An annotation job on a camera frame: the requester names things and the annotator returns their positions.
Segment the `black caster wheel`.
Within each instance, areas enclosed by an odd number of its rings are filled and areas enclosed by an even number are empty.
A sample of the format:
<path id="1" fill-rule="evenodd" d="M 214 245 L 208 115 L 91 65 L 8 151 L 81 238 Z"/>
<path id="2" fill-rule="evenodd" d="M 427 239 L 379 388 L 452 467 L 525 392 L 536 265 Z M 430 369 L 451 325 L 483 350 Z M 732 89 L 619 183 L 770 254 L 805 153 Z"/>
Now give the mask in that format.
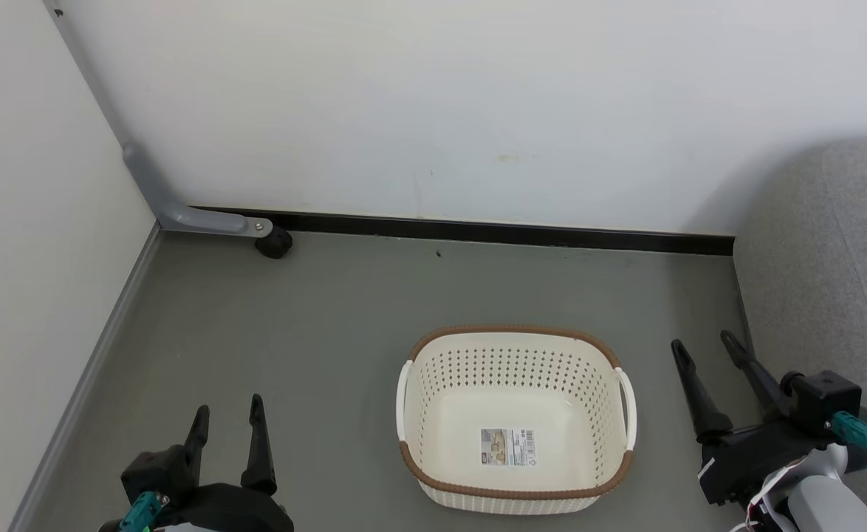
<path id="1" fill-rule="evenodd" d="M 294 246 L 294 239 L 288 231 L 274 226 L 267 236 L 256 239 L 254 245 L 262 256 L 269 259 L 282 259 Z"/>

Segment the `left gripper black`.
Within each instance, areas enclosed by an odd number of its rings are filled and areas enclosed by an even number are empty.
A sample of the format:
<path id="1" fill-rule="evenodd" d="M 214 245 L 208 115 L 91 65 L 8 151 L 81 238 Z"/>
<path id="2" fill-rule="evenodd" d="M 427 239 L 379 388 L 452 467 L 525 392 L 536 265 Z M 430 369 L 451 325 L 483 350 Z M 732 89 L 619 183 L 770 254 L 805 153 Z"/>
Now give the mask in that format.
<path id="1" fill-rule="evenodd" d="M 273 495 L 278 490 L 264 400 L 254 394 L 247 467 L 237 485 L 204 485 L 159 514 L 159 528 L 192 525 L 211 532 L 294 532 L 295 525 Z M 201 405 L 183 444 L 188 485 L 199 485 L 202 450 L 210 434 L 210 407 Z"/>

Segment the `grey metal partition leg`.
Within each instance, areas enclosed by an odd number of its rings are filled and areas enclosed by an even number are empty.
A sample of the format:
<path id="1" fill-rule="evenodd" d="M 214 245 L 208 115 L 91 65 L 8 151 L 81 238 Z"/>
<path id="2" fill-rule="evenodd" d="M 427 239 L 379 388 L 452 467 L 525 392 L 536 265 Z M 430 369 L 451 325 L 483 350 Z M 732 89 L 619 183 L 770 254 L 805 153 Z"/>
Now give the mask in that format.
<path id="1" fill-rule="evenodd" d="M 68 20 L 68 13 L 62 10 L 62 0 L 41 0 L 41 2 L 51 13 L 53 24 L 58 27 L 60 36 L 92 91 L 100 111 L 112 128 L 122 149 L 124 165 L 156 218 L 157 225 L 165 231 L 174 232 L 209 233 L 254 239 L 270 236 L 275 231 L 275 226 L 268 219 L 192 208 L 186 205 L 184 199 L 181 199 L 171 187 L 153 155 L 150 155 L 144 145 L 133 138 L 130 128 L 107 94 L 105 84 L 94 71 L 92 61 L 83 50 L 75 25 Z"/>

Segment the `black wall baseboard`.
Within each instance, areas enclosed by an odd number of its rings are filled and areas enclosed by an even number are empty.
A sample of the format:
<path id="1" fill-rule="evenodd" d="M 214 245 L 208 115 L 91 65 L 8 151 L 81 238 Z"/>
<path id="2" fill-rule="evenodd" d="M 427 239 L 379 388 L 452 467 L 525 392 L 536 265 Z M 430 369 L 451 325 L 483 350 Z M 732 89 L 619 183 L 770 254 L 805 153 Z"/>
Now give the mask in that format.
<path id="1" fill-rule="evenodd" d="M 732 256 L 734 236 L 703 233 L 620 231 L 579 227 L 505 225 L 493 222 L 437 221 L 396 216 L 356 216 L 240 208 L 212 208 L 214 212 L 268 219 L 288 231 L 344 233 L 427 240 L 453 240 L 489 245 L 563 247 L 609 251 Z"/>

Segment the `paper label sticker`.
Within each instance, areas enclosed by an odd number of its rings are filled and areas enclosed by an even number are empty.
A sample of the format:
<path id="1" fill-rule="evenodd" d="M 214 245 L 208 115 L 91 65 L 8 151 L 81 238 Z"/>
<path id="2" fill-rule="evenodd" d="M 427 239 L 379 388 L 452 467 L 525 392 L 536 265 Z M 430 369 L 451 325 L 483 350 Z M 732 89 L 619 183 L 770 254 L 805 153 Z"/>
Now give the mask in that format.
<path id="1" fill-rule="evenodd" d="M 481 464 L 488 467 L 535 467 L 538 464 L 535 431 L 525 428 L 481 429 Z"/>

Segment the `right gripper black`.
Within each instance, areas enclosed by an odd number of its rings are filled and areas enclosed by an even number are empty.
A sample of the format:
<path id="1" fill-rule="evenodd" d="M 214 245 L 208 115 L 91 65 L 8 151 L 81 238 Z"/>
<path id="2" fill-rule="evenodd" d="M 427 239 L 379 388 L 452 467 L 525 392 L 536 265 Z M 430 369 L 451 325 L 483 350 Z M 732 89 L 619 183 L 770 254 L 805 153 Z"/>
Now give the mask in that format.
<path id="1" fill-rule="evenodd" d="M 733 332 L 722 330 L 720 339 L 760 404 L 761 425 L 732 432 L 731 419 L 716 407 L 682 341 L 674 339 L 671 349 L 694 434 L 702 445 L 700 488 L 708 504 L 745 506 L 769 474 L 811 451 L 826 450 L 835 438 L 809 434 L 792 424 L 790 400 L 773 375 Z"/>

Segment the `grey fabric sofa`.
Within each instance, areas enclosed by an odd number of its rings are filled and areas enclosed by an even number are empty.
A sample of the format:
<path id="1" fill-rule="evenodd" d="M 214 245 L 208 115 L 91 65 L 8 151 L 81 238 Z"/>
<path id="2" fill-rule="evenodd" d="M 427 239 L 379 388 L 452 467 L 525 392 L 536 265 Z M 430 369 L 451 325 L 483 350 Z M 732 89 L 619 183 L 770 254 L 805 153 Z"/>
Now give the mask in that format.
<path id="1" fill-rule="evenodd" d="M 758 360 L 780 378 L 831 370 L 867 415 L 867 137 L 779 166 L 738 232 L 734 265 Z"/>

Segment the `white perforated laundry basket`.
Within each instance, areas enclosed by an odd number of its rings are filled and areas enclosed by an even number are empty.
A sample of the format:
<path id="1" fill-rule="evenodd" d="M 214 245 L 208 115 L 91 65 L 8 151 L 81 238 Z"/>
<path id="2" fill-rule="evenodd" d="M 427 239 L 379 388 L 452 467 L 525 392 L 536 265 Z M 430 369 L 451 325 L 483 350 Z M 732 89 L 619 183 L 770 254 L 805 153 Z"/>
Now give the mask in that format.
<path id="1" fill-rule="evenodd" d="M 611 349 L 580 331 L 495 324 L 434 331 L 400 368 L 401 458 L 437 504 L 543 516 L 582 511 L 625 480 L 637 402 Z M 481 429 L 535 431 L 535 467 L 488 467 Z"/>

